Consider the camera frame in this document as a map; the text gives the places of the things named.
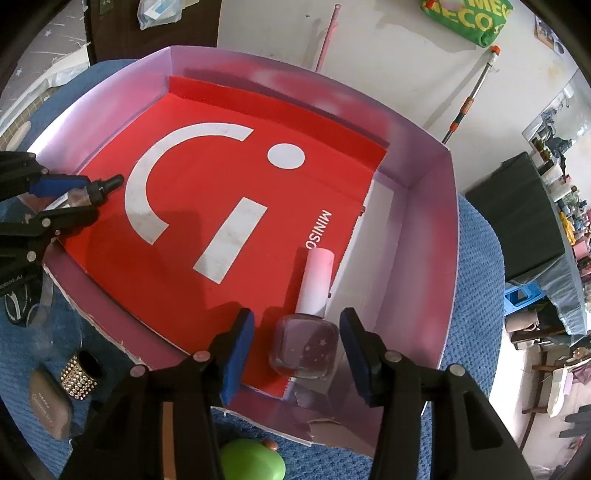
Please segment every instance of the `screw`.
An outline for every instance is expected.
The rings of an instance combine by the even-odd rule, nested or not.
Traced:
[[[212,357],[207,350],[199,350],[193,354],[193,360],[196,362],[207,362]]]
[[[143,377],[148,369],[145,365],[136,365],[129,370],[129,374],[134,378]]]
[[[392,362],[393,364],[397,364],[400,360],[402,360],[402,354],[395,350],[390,350],[385,353],[384,358],[388,362]]]
[[[456,377],[463,377],[466,373],[466,369],[458,364],[450,365],[449,371],[452,375],[455,375]]]

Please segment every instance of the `black table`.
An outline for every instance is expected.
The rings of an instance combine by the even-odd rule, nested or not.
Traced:
[[[503,162],[466,198],[499,238],[505,281],[521,286],[535,280],[556,307],[566,333],[586,335],[583,285],[573,249],[530,156],[523,152]]]

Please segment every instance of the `white wall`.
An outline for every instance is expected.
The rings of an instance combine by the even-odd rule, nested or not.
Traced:
[[[419,0],[340,0],[322,73],[374,97],[437,138],[472,90],[488,52],[438,25]],[[335,0],[223,0],[218,46],[312,69]],[[533,35],[534,16],[515,7],[502,53],[470,114],[448,143],[464,190],[501,161],[530,150],[521,132],[576,71]]]
[[[587,131],[564,154],[566,173],[581,191],[581,198],[591,202],[591,131]]]

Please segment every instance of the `white dot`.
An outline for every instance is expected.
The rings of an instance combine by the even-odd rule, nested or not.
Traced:
[[[306,159],[304,151],[291,143],[273,145],[267,152],[269,161],[278,168],[293,170],[301,167]]]

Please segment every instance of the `cardboard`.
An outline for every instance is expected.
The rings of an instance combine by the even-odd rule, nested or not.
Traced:
[[[420,365],[437,367],[452,315],[457,270],[452,159],[440,142],[384,105],[277,61],[215,48],[170,47],[97,85],[60,115],[30,150],[50,170],[80,171],[169,93],[170,76],[288,102],[386,149],[364,200],[365,213],[357,219],[336,273],[327,319],[337,322],[340,309],[353,306],[365,327],[378,333],[388,348]],[[60,288],[111,341],[152,368],[184,358],[181,350],[113,301],[59,245],[54,244],[44,260]],[[339,439],[313,437],[311,423],[330,419],[375,447],[381,421],[381,409],[367,408],[357,395],[343,356],[328,381],[291,382],[282,400],[244,386],[229,409],[285,436],[330,445],[338,445]]]

